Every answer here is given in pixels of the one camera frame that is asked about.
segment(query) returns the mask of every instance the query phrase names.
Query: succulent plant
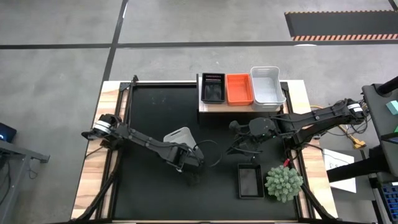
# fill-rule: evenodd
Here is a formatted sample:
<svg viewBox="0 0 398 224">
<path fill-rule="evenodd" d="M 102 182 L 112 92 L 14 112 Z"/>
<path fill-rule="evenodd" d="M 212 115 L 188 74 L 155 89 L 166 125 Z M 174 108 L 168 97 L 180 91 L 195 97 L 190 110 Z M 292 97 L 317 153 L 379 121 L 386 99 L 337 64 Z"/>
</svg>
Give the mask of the succulent plant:
<svg viewBox="0 0 398 224">
<path fill-rule="evenodd" d="M 303 177 L 299 176 L 297 170 L 279 166 L 268 172 L 265 186 L 269 195 L 275 195 L 278 201 L 285 203 L 299 194 L 302 184 Z"/>
</svg>

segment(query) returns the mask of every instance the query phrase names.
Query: black tabletop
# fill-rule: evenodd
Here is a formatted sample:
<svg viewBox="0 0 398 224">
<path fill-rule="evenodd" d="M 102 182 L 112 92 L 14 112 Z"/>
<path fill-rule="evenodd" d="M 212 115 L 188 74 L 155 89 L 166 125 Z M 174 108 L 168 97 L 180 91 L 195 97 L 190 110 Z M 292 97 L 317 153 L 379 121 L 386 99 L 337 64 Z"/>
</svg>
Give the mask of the black tabletop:
<svg viewBox="0 0 398 224">
<path fill-rule="evenodd" d="M 378 95 L 376 89 L 370 85 L 363 86 L 362 91 L 380 140 L 383 134 L 393 133 L 398 127 L 398 116 L 392 115 L 386 106 L 388 102 L 398 100 L 398 91 L 394 90 L 389 97 Z M 380 141 L 380 145 L 383 148 L 391 174 L 398 177 L 398 144 Z"/>
<path fill-rule="evenodd" d="M 224 117 L 206 125 L 197 120 L 196 88 L 138 88 L 132 98 L 131 126 L 158 140 L 188 127 L 196 140 L 211 139 L 225 151 L 234 134 Z M 284 146 L 274 138 L 262 145 L 262 175 L 283 164 Z M 205 162 L 218 159 L 219 150 L 202 145 Z M 267 195 L 260 199 L 239 199 L 238 164 L 244 156 L 226 156 L 214 168 L 206 168 L 196 186 L 189 186 L 182 174 L 152 152 L 131 145 L 123 152 L 114 219 L 117 220 L 296 220 L 293 201 L 278 202 Z"/>
</svg>

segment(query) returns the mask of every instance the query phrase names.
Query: white plastic basket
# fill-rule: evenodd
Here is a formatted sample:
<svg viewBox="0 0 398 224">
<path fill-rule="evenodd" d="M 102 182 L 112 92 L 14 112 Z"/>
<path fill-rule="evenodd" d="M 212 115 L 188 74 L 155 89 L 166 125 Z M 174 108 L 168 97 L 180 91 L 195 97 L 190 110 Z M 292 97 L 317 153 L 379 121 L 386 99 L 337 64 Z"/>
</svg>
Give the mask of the white plastic basket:
<svg viewBox="0 0 398 224">
<path fill-rule="evenodd" d="M 279 82 L 279 68 L 275 66 L 252 67 L 250 70 L 256 111 L 277 111 L 286 101 Z"/>
</svg>

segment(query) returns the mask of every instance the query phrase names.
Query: green plant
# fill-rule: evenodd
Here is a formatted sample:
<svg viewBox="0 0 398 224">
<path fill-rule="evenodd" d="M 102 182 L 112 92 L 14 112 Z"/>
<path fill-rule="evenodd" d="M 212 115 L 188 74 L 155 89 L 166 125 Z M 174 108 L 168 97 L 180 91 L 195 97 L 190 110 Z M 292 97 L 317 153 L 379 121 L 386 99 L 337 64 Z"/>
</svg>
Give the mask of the green plant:
<svg viewBox="0 0 398 224">
<path fill-rule="evenodd" d="M 297 170 L 279 166 L 268 172 L 267 183 L 269 195 L 275 195 L 278 201 L 286 202 L 300 192 L 303 177 L 299 176 Z"/>
</svg>

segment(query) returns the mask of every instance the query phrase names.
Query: wooden table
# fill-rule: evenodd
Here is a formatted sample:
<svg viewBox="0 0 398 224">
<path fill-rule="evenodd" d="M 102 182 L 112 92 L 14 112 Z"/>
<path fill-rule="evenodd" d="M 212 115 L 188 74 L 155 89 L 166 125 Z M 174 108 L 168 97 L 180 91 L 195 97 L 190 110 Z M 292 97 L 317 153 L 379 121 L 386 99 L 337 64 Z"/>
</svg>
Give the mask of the wooden table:
<svg viewBox="0 0 398 224">
<path fill-rule="evenodd" d="M 101 94 L 98 100 L 98 105 L 95 113 L 95 121 L 98 120 L 101 114 L 111 113 L 113 114 L 116 107 L 116 100 L 119 93 L 119 85 L 121 82 L 129 81 L 108 81 L 103 83 L 101 89 Z M 307 113 L 311 111 L 310 103 L 308 101 L 307 91 L 305 89 L 303 80 L 285 80 L 282 82 L 287 82 L 289 86 L 290 100 L 293 107 L 294 113 Z M 121 107 L 121 117 L 123 117 L 124 107 L 126 105 L 126 97 L 122 100 Z M 227 107 L 226 105 L 199 105 L 199 110 L 204 112 L 218 112 L 220 110 L 233 111 L 252 111 L 250 106 L 237 106 L 237 107 Z M 87 154 L 99 148 L 99 140 L 91 141 L 88 144 Z M 312 140 L 311 144 L 319 145 L 318 141 Z M 83 170 L 81 172 L 81 177 L 79 181 L 78 190 L 76 193 L 75 203 L 73 206 L 73 211 L 71 218 L 79 217 L 87 208 L 87 206 L 95 198 L 96 194 L 100 190 L 101 180 L 104 172 L 104 165 L 106 159 L 106 149 L 101 149 L 98 152 L 92 154 L 88 157 L 84 164 Z M 324 206 L 324 208 L 334 217 L 337 217 L 337 211 L 335 203 L 333 200 L 333 195 L 331 193 L 328 176 L 326 174 L 325 166 L 323 163 L 322 153 L 319 149 L 313 147 L 306 147 L 303 151 L 303 160 L 305 164 L 305 170 L 307 173 L 308 183 L 311 191 L 316 196 L 318 201 Z M 297 160 L 295 160 L 296 167 L 299 167 Z M 104 199 L 104 207 L 102 216 L 106 217 L 109 208 L 109 195 L 111 193 L 111 188 L 107 192 Z M 302 205 L 303 217 L 308 217 L 307 204 L 305 196 L 300 192 L 300 203 Z"/>
</svg>

